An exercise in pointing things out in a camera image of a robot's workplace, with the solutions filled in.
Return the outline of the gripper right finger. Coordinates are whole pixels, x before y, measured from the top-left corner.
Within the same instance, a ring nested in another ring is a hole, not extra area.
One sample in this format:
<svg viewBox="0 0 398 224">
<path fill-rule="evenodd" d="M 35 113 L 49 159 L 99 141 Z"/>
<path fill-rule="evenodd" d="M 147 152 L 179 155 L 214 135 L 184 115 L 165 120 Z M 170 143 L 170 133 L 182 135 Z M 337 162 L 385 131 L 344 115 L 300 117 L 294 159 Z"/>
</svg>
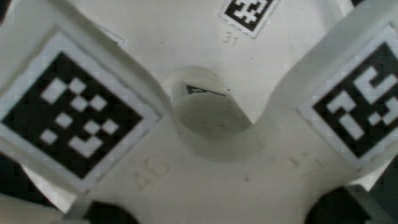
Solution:
<svg viewBox="0 0 398 224">
<path fill-rule="evenodd" d="M 335 188 L 317 199 L 303 224 L 398 224 L 360 185 Z"/>
</svg>

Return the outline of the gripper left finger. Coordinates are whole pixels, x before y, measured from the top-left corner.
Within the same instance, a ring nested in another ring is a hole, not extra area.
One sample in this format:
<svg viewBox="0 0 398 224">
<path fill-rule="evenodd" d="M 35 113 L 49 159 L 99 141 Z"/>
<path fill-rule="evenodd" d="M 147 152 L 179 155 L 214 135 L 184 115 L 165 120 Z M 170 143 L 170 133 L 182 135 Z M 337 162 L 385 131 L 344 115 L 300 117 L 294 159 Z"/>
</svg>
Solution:
<svg viewBox="0 0 398 224">
<path fill-rule="evenodd" d="M 74 196 L 60 221 L 70 224 L 141 224 L 120 204 L 92 198 L 86 194 Z"/>
</svg>

